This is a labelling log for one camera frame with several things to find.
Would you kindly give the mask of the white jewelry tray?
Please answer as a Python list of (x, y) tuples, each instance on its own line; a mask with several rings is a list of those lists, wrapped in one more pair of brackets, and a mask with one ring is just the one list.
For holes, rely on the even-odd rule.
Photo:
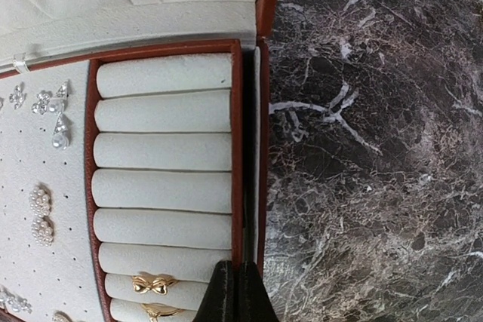
[[(31, 110), (69, 80), (70, 144)], [(23, 82), (26, 100), (9, 95)], [(1, 78), (1, 319), (191, 321), (243, 241), (236, 40), (101, 52)], [(54, 230), (35, 242), (29, 194)]]

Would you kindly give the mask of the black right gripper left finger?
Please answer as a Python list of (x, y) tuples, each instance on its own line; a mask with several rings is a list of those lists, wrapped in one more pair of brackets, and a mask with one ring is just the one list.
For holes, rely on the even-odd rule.
[(234, 321), (234, 289), (235, 281), (232, 262), (218, 262), (193, 322)]

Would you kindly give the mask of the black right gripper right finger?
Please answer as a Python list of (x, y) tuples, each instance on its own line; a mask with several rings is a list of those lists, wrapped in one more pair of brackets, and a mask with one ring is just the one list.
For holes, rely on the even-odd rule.
[(244, 262), (238, 273), (238, 321), (278, 322), (263, 279), (254, 262)]

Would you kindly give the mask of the red wooden jewelry box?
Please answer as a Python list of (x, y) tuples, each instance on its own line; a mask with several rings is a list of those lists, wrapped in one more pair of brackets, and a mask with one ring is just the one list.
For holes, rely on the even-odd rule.
[(245, 84), (245, 135), (252, 136), (254, 259), (263, 263), (268, 166), (269, 51), (276, 0), (1, 0), (1, 73), (38, 69), (111, 49), (235, 38), (255, 48)]

